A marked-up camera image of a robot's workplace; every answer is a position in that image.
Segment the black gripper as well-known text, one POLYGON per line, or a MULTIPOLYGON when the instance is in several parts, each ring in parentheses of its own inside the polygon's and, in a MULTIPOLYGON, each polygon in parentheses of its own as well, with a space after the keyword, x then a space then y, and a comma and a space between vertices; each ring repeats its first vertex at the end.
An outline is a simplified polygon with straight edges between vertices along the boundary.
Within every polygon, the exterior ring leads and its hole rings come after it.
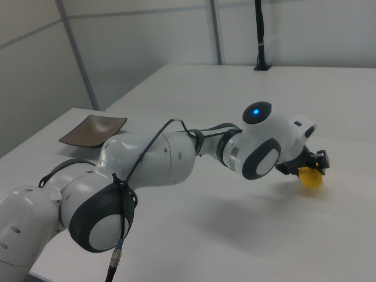
POLYGON ((284 175, 298 175, 298 170, 302 167, 309 167, 318 170, 325 175, 325 170, 330 167, 330 161, 325 150, 319 150, 316 153, 309 151, 304 146, 301 153, 293 160, 287 162, 278 161, 275 168, 284 175))

